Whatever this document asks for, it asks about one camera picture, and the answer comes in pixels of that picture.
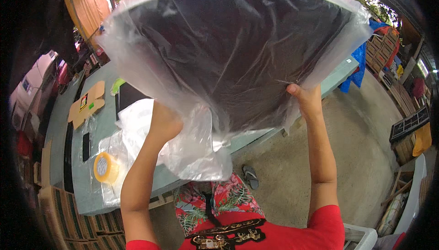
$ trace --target sandal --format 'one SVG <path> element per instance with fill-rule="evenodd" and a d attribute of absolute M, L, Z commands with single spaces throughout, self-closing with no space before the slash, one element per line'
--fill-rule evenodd
<path fill-rule="evenodd" d="M 242 172 L 244 173 L 245 181 L 250 184 L 250 187 L 253 190 L 256 190 L 259 187 L 259 180 L 256 176 L 255 169 L 251 166 L 244 165 L 242 167 Z"/>

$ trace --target tape roll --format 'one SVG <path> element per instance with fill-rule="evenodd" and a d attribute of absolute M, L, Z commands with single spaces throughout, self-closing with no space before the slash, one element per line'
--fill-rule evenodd
<path fill-rule="evenodd" d="M 119 174 L 119 165 L 114 157 L 107 152 L 101 152 L 94 160 L 94 176 L 99 182 L 112 184 Z"/>

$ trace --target black phone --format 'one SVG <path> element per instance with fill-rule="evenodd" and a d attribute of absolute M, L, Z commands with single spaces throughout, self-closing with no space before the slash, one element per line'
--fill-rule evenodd
<path fill-rule="evenodd" d="M 83 136 L 83 162 L 90 157 L 90 132 Z"/>

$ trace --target black garment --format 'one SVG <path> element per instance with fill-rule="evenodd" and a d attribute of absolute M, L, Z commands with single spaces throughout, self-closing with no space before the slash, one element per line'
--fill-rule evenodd
<path fill-rule="evenodd" d="M 129 16 L 144 36 L 132 49 L 153 46 L 216 129 L 240 132 L 281 126 L 288 82 L 308 77 L 352 13 L 326 0 L 155 0 Z M 126 13 L 118 22 L 132 26 Z"/>

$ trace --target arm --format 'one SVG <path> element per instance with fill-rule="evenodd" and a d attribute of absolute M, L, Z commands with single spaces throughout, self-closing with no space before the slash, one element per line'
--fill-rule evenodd
<path fill-rule="evenodd" d="M 158 244 L 149 218 L 152 178 L 158 153 L 182 128 L 178 115 L 154 102 L 151 128 L 122 186 L 120 210 L 126 242 L 141 239 Z"/>
<path fill-rule="evenodd" d="M 308 148 L 311 171 L 311 197 L 308 219 L 319 208 L 337 205 L 337 167 L 323 120 L 321 89 L 304 90 L 290 84 L 287 92 L 299 101 L 300 112 L 308 129 Z"/>

